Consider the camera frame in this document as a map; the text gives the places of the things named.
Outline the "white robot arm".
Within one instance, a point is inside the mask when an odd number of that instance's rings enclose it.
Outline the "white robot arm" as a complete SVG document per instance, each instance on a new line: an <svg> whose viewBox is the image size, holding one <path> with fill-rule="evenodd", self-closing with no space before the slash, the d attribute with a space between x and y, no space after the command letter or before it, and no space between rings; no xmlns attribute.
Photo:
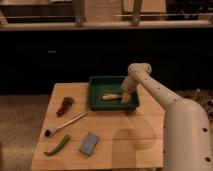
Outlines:
<svg viewBox="0 0 213 171"><path fill-rule="evenodd" d="M123 102L142 85L165 110L162 171L213 171L210 122L204 108L179 96L150 74L148 63L132 63L122 83Z"/></svg>

